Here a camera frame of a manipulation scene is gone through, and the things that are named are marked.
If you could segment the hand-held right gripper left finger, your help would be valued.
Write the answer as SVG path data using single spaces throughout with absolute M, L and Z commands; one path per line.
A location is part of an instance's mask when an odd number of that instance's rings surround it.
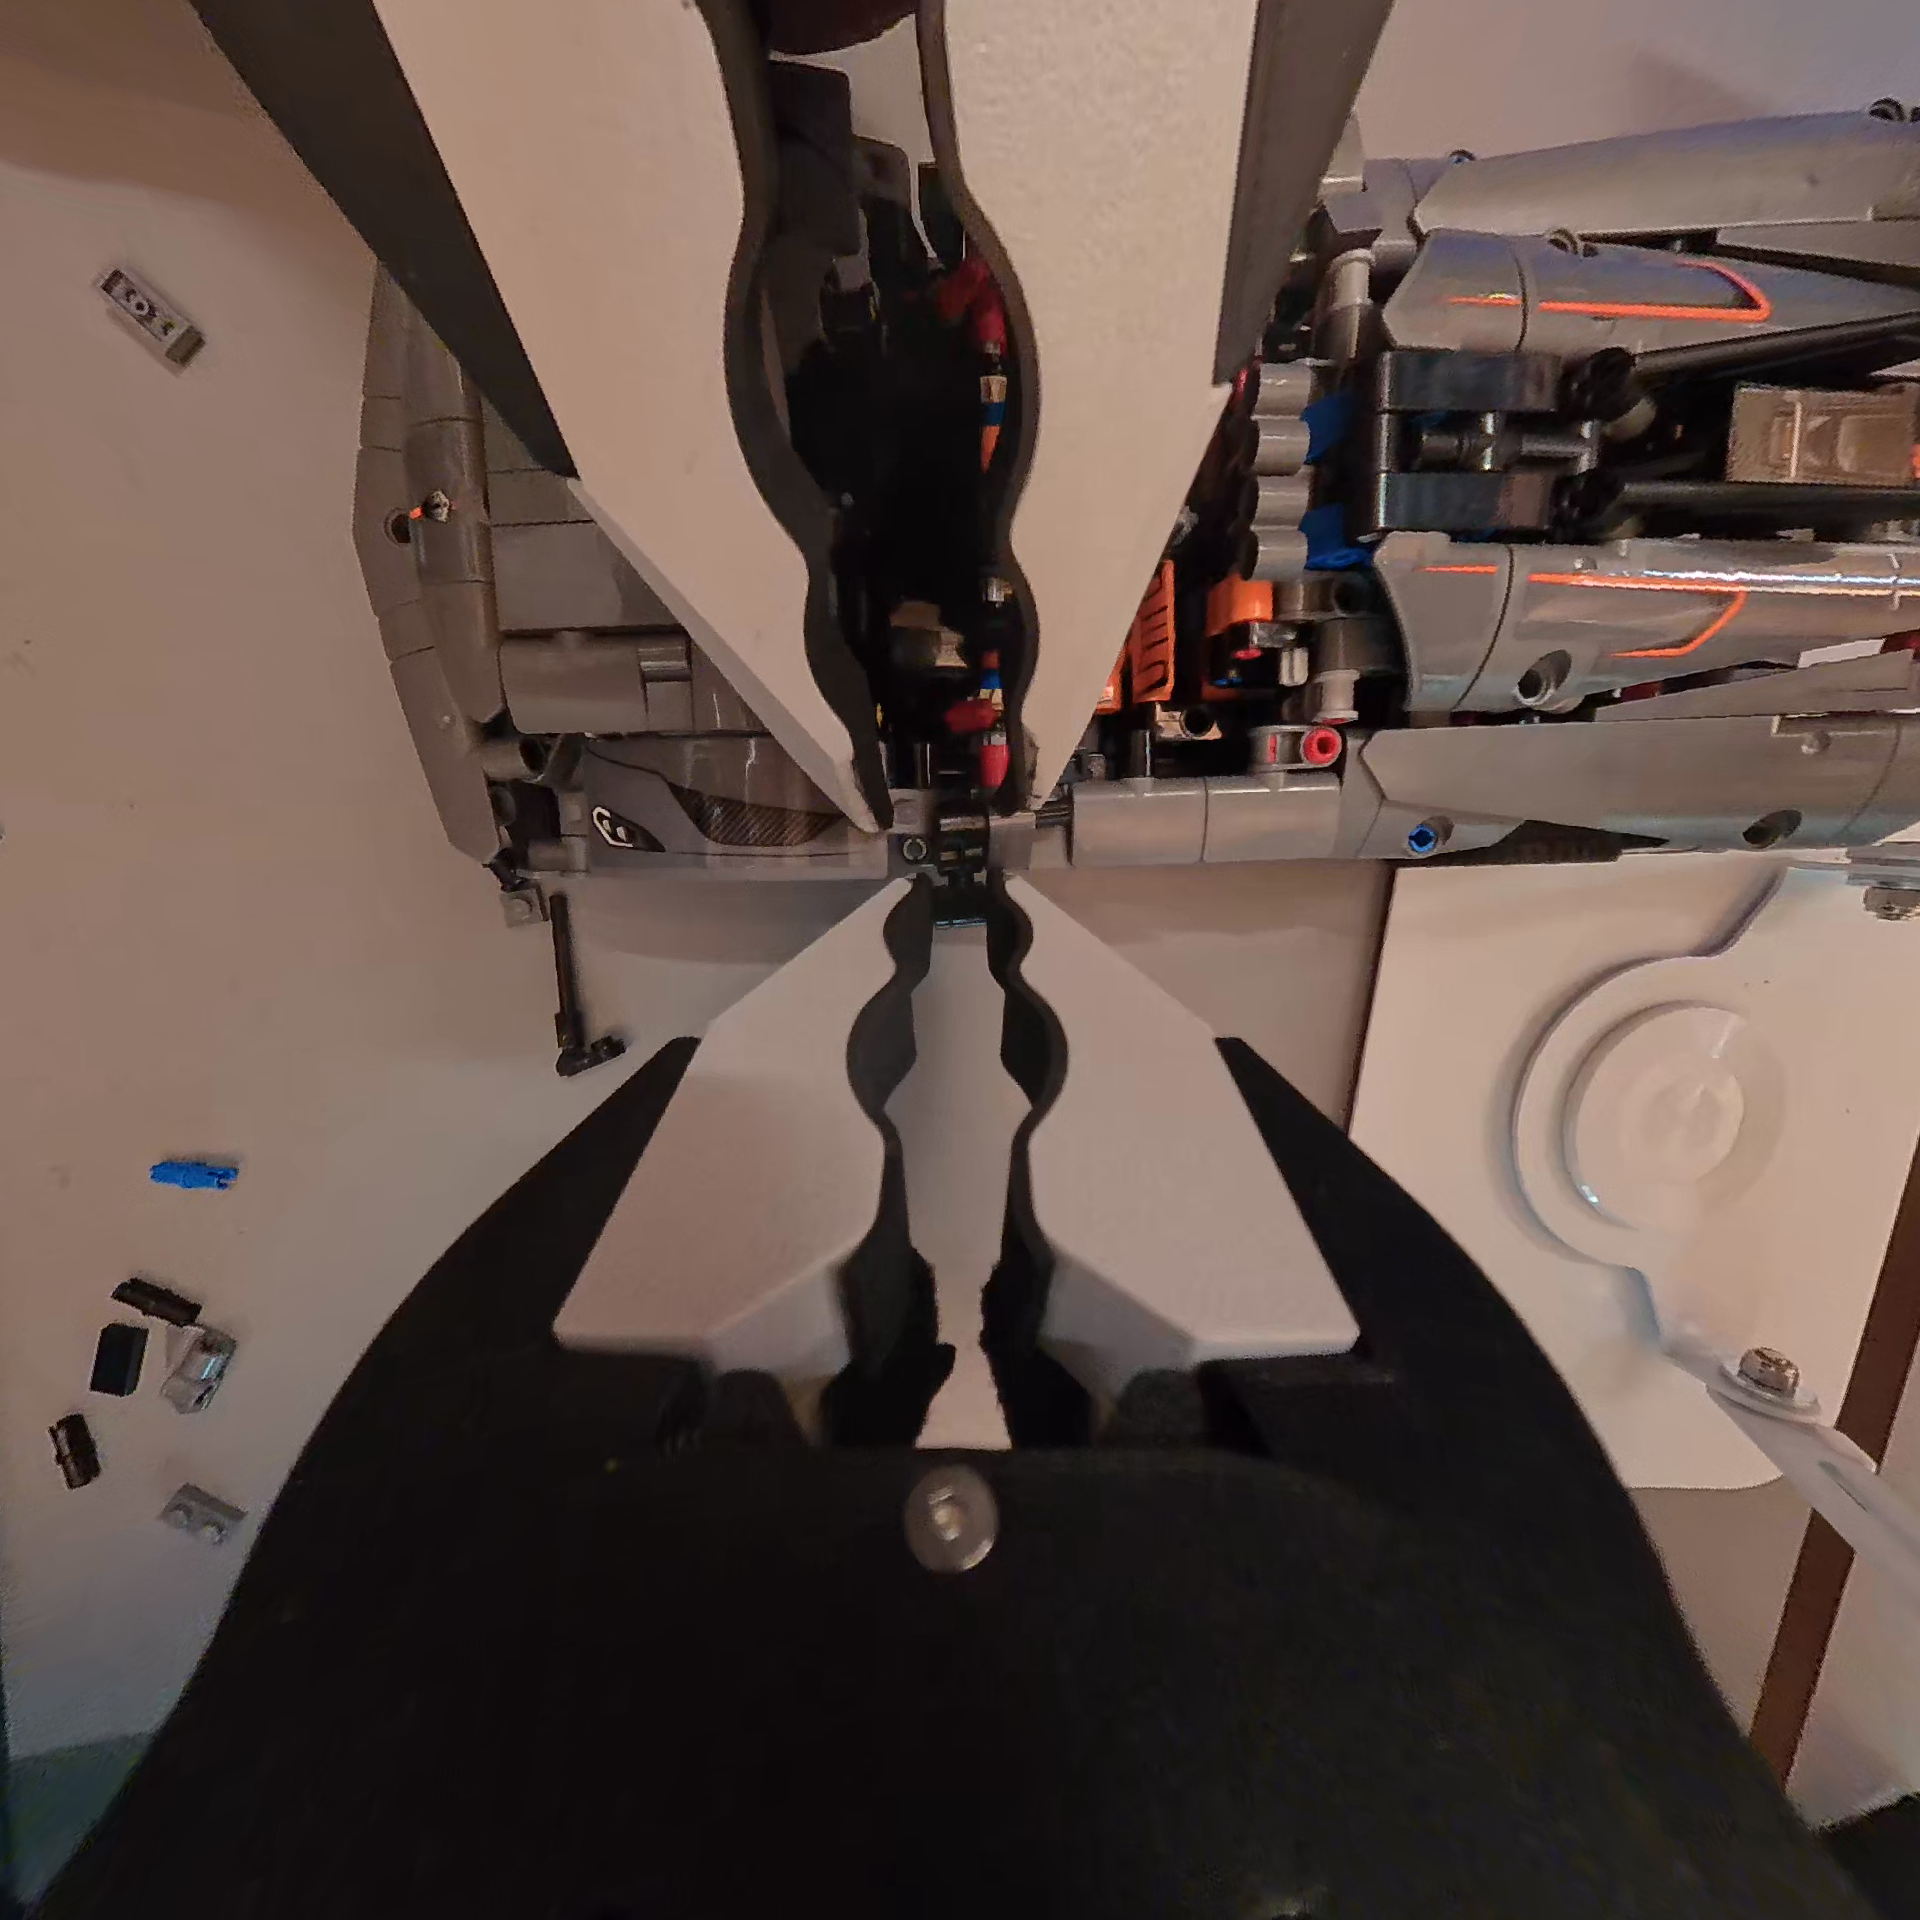
M 552 1332 L 922 1418 L 922 1260 L 887 1114 L 917 1061 L 922 882 L 892 881 L 697 1041 Z

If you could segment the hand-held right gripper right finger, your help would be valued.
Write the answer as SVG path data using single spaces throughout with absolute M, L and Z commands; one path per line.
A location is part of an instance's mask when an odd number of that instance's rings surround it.
M 1353 1312 L 1209 1025 L 1025 881 L 992 881 L 1012 1139 L 980 1347 L 1009 1427 L 1142 1377 L 1344 1356 Z

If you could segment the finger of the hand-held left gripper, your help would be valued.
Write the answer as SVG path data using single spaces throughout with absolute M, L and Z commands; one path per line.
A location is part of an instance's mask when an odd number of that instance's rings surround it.
M 1025 793 L 1065 770 L 1212 442 L 1255 3 L 925 4 L 937 157 L 1020 366 L 997 540 Z
M 809 781 L 892 822 L 832 507 L 765 342 L 777 214 L 748 4 L 381 3 L 574 492 Z

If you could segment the black lego connector piece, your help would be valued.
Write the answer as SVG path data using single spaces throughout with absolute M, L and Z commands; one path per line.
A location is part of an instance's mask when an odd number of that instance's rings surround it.
M 983 808 L 942 808 L 929 837 L 928 876 L 934 928 L 980 926 L 988 916 L 992 816 Z

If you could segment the grey lego sports car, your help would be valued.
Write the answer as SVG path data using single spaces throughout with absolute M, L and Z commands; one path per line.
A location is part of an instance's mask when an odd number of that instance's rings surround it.
M 983 248 L 801 133 L 800 445 L 893 819 L 857 829 L 374 269 L 354 546 L 447 842 L 928 876 L 1870 848 L 1914 827 L 1914 108 L 1478 161 L 1349 125 L 1068 766 L 1014 792 Z

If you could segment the black lego axle with connector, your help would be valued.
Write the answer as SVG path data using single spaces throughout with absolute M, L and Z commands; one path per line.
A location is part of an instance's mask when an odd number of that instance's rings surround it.
M 626 1053 L 629 1042 L 617 1030 L 592 1030 L 577 970 L 570 905 L 562 891 L 552 891 L 546 897 L 546 924 L 551 928 L 551 948 L 557 981 L 554 1073 L 562 1080 L 574 1080 L 600 1065 L 620 1061 Z

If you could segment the grey lego plate dark studs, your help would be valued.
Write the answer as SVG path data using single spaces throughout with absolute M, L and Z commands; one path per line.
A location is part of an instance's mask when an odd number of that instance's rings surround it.
M 186 368 L 202 353 L 200 328 L 142 276 L 108 269 L 95 285 L 112 314 L 169 368 Z

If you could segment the white metal stand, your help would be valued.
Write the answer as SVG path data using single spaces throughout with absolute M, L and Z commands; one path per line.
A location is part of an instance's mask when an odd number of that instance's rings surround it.
M 1914 1150 L 1914 942 L 1834 862 L 1410 870 L 1350 1118 L 1628 1486 L 1786 1476 L 1908 1596 L 1914 1506 L 1833 1416 Z

